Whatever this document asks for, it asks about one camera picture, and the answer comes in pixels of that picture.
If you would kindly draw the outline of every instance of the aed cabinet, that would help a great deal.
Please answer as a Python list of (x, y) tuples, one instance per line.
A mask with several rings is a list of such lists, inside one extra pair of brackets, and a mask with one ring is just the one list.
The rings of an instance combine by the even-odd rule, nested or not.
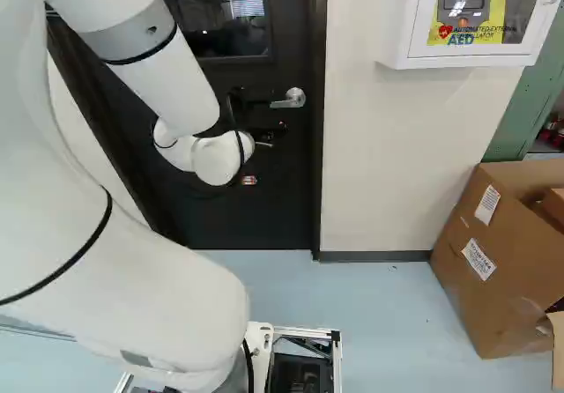
[(527, 66), (560, 0), (375, 0), (375, 60), (393, 69)]

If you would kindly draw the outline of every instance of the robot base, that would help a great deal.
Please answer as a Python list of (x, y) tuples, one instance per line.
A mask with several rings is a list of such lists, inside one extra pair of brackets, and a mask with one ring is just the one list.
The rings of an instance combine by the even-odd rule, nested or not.
[[(309, 330), (249, 323), (255, 393), (342, 393), (342, 342), (336, 330)], [(218, 393), (248, 393), (244, 355)], [(124, 374), (114, 393), (175, 393)]]

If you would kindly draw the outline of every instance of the door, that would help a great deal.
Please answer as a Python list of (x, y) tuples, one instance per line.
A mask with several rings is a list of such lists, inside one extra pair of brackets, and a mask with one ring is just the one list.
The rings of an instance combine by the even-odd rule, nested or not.
[[(238, 102), (245, 107), (235, 117), (255, 136), (256, 153), (229, 188), (212, 189), (172, 167), (152, 145), (156, 115), (60, 19), (51, 19), (51, 48), (73, 94), (82, 96), (94, 134), (147, 219), (175, 241), (194, 249), (312, 248), (312, 174), (320, 165), (313, 159), (320, 136), (312, 101), (270, 106), (294, 87), (313, 96), (308, 0), (165, 1), (219, 101), (243, 88)], [(90, 100), (75, 86), (80, 78)], [(108, 136), (113, 142), (104, 141)]]
[(559, 2), (419, 0), (410, 57), (531, 55)]

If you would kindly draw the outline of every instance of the door lever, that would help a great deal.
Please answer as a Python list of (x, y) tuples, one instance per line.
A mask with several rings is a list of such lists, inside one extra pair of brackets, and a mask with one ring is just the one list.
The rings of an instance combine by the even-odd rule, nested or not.
[(301, 108), (304, 105), (306, 105), (306, 94), (299, 87), (288, 89), (286, 100), (271, 102), (271, 108)]

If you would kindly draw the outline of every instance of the door window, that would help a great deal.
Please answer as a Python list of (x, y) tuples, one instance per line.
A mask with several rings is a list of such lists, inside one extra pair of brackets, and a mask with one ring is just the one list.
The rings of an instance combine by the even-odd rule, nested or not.
[(427, 45), (520, 44), (537, 0), (437, 0)]
[(269, 54), (264, 0), (166, 1), (197, 57)]

